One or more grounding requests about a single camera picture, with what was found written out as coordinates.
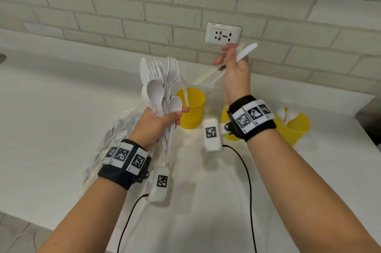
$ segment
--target bundle of cutlery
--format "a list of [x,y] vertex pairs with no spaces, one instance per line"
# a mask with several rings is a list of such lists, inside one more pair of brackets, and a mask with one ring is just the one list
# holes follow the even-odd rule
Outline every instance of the bundle of cutlery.
[[[168,67],[165,70],[163,63],[153,60],[147,63],[144,57],[140,60],[140,79],[143,83],[142,99],[157,116],[182,110],[183,103],[179,97],[171,97],[171,85],[179,77],[177,59],[168,57]],[[166,162],[169,163],[174,138],[174,123],[164,130],[160,137],[163,149],[167,151]]]

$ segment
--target qr-like code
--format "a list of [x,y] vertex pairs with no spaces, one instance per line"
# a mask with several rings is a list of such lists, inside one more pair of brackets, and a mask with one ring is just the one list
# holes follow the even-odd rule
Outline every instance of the qr-like code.
[[259,107],[261,108],[261,110],[263,111],[265,115],[268,115],[269,113],[271,113],[271,111],[267,108],[265,104],[260,104]]
[[241,128],[244,128],[245,126],[247,126],[248,124],[251,123],[251,120],[247,117],[247,115],[244,113],[242,114],[241,116],[239,116],[237,119],[236,119],[236,122],[239,124],[239,126]]
[[119,161],[125,161],[129,152],[130,152],[129,150],[119,149],[117,153],[115,154],[114,159],[117,159]]
[[106,154],[106,156],[104,156],[105,158],[111,158],[112,155],[115,153],[115,151],[117,150],[118,147],[112,147],[109,152]]
[[253,120],[256,120],[257,118],[260,118],[261,116],[263,116],[260,109],[256,106],[249,109],[247,112]]
[[131,165],[136,167],[136,168],[138,168],[138,169],[140,169],[142,167],[143,163],[144,163],[144,160],[145,160],[145,158],[143,158],[142,156],[136,154],[134,159],[131,162]]
[[168,176],[159,175],[159,178],[157,179],[157,186],[166,188],[167,182],[168,182]]
[[207,139],[217,136],[217,131],[215,126],[207,127],[205,130],[207,132]]

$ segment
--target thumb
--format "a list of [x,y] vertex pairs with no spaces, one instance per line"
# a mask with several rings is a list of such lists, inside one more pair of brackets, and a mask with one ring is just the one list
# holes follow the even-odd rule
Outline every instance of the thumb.
[[164,127],[166,127],[174,123],[175,121],[179,120],[182,115],[183,115],[182,111],[175,111],[174,113],[169,113],[167,115],[159,117],[159,120],[161,124]]
[[229,48],[225,57],[226,69],[232,69],[236,67],[236,50],[234,48]]

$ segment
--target hand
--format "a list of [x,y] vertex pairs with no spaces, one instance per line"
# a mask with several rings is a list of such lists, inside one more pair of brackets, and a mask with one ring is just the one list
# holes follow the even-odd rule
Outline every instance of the hand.
[[183,106],[182,111],[169,113],[158,118],[147,107],[128,139],[141,145],[146,151],[149,151],[154,147],[167,126],[174,122],[176,122],[176,125],[180,125],[180,117],[183,115],[183,112],[189,112],[189,108]]
[[214,64],[221,64],[225,58],[226,74],[222,79],[224,98],[227,105],[231,105],[243,96],[250,95],[250,66],[247,56],[236,63],[236,48],[238,44],[222,46],[223,51]]

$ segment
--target yellow plastic container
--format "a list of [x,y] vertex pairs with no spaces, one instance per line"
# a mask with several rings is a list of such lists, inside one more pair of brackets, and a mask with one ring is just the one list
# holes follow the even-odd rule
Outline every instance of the yellow plastic container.
[[[226,110],[226,103],[224,103],[224,110],[222,111],[222,116],[221,116],[221,123],[227,123],[230,121],[229,116],[227,115],[227,110]],[[224,134],[222,135],[225,139],[228,140],[240,140],[233,134]]]
[[[181,98],[183,106],[185,106],[184,91],[179,90],[176,93],[176,96]],[[195,129],[200,125],[202,120],[205,105],[205,94],[197,88],[188,87],[188,101],[189,112],[183,113],[183,116],[180,118],[180,126],[184,129]]]
[[294,144],[296,144],[296,142],[311,128],[308,117],[302,113],[300,113],[296,119],[290,121],[287,126],[282,124],[277,117],[274,121],[277,125],[277,131],[279,131],[291,146],[294,146]]

